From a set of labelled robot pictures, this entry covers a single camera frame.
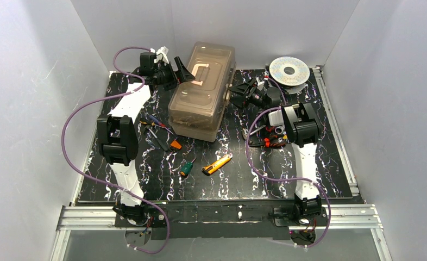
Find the translucent brown beige tool box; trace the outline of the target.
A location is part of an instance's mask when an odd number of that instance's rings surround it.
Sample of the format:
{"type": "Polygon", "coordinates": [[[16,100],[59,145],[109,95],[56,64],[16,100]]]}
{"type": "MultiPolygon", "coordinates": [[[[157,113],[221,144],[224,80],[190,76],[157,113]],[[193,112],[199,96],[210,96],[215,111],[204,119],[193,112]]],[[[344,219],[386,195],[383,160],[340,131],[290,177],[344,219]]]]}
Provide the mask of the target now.
{"type": "Polygon", "coordinates": [[[168,105],[169,125],[176,135],[216,140],[235,67],[234,47],[195,43],[187,67],[195,79],[180,84],[168,105]]]}

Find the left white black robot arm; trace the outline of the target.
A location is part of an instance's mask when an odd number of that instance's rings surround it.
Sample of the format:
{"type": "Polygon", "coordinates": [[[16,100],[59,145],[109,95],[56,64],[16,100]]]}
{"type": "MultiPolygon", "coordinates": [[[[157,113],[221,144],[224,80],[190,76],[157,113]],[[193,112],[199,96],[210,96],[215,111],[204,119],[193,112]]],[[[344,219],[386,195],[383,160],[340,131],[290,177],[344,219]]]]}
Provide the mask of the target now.
{"type": "MultiPolygon", "coordinates": [[[[174,58],[177,70],[167,59],[166,51],[149,51],[140,54],[140,66],[129,78],[154,91],[161,86],[172,90],[179,84],[195,79],[179,57],[174,58]]],[[[132,89],[108,114],[97,119],[97,144],[99,154],[104,157],[115,174],[120,199],[114,211],[123,218],[142,222],[149,219],[143,202],[144,193],[136,173],[135,159],[138,154],[138,138],[135,120],[138,111],[134,107],[136,95],[132,89]]]]}

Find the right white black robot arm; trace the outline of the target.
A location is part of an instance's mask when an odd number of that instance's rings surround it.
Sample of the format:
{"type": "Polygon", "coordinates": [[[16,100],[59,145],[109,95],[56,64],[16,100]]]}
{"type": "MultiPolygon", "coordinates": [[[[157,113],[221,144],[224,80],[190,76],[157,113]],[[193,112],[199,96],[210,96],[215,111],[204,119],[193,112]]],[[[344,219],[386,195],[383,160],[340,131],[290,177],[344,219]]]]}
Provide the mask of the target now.
{"type": "Polygon", "coordinates": [[[261,109],[253,121],[262,117],[268,127],[283,127],[287,136],[284,146],[291,145],[296,160],[297,175],[294,206],[290,217],[296,220],[309,219],[322,212],[322,188],[316,181],[316,151],[322,124],[310,103],[286,103],[286,95],[276,81],[269,87],[260,88],[255,78],[228,88],[233,93],[231,103],[238,108],[250,104],[261,109]]]}

